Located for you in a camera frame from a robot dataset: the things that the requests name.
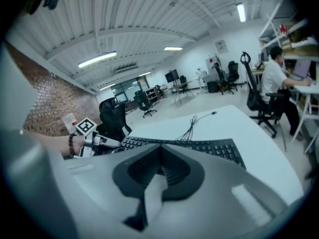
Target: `brick wall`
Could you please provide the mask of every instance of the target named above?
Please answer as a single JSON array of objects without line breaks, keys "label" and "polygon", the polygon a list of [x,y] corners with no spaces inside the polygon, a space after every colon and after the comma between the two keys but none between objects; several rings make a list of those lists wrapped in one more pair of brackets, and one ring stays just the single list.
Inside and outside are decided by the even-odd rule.
[{"label": "brick wall", "polygon": [[24,129],[48,136],[68,135],[63,116],[73,113],[78,122],[89,117],[95,123],[99,118],[99,103],[96,97],[55,76],[24,56],[10,44],[8,50],[14,61],[38,92],[25,123]]}]

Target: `fluorescent light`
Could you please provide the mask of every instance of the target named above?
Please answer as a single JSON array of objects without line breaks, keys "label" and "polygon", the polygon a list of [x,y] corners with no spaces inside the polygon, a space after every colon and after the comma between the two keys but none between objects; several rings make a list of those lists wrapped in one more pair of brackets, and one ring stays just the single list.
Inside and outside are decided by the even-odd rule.
[{"label": "fluorescent light", "polygon": [[245,7],[242,3],[237,5],[237,10],[239,14],[239,19],[240,22],[245,22],[246,21],[246,15],[245,15]]},{"label": "fluorescent light", "polygon": [[106,87],[104,87],[104,88],[101,88],[100,90],[106,89],[106,88],[111,87],[111,86],[114,86],[114,85],[115,85],[115,83],[113,83],[113,84],[111,84],[111,85],[108,85],[108,86],[106,86]]},{"label": "fluorescent light", "polygon": [[183,48],[179,47],[166,47],[164,50],[170,50],[170,51],[179,51],[182,50]]},{"label": "fluorescent light", "polygon": [[144,73],[144,74],[141,74],[141,75],[139,75],[139,76],[143,76],[143,75],[145,75],[145,74],[150,74],[151,72],[148,72],[148,73]]},{"label": "fluorescent light", "polygon": [[82,68],[82,67],[88,66],[90,64],[93,64],[95,62],[98,62],[100,60],[103,60],[103,59],[106,59],[106,58],[115,57],[116,55],[117,55],[116,51],[113,51],[113,52],[110,52],[108,54],[104,54],[104,55],[98,56],[96,58],[92,58],[92,59],[90,59],[88,61],[85,61],[83,63],[80,63],[79,67]]}]

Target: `seated man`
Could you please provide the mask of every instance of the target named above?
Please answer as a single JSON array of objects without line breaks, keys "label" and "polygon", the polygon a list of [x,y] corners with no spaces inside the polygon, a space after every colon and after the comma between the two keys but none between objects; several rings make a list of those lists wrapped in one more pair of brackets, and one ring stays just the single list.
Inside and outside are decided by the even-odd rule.
[{"label": "seated man", "polygon": [[[283,93],[284,97],[284,113],[286,114],[289,124],[291,126],[290,135],[294,135],[298,124],[299,124],[299,114],[297,107],[289,101],[291,93],[289,90],[278,90],[281,86],[293,87],[293,86],[310,86],[310,81],[304,79],[303,81],[296,81],[287,78],[287,76],[282,71],[281,67],[283,65],[283,50],[279,47],[273,47],[270,51],[271,60],[265,68],[263,76],[261,78],[261,96],[263,101],[268,104],[270,97],[266,96],[266,93]],[[282,99],[275,99],[272,111],[277,117],[280,117],[280,108]],[[297,135],[297,140],[303,140],[303,135],[299,132]]]}]

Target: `black cable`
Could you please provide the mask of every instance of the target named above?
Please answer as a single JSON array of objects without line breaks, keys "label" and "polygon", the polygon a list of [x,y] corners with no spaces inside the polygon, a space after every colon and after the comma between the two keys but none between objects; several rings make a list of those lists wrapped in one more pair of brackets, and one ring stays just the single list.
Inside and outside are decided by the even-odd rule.
[{"label": "black cable", "polygon": [[175,140],[181,140],[181,141],[190,141],[193,137],[193,128],[194,128],[194,125],[202,118],[208,116],[208,115],[214,115],[216,114],[217,112],[212,112],[212,113],[209,113],[209,114],[206,114],[202,117],[200,117],[199,119],[197,118],[197,115],[194,115],[193,118],[191,118],[191,120],[189,121],[190,122],[190,127],[189,129],[186,131],[185,134],[182,134],[181,136],[179,136],[178,138],[176,138]]}]

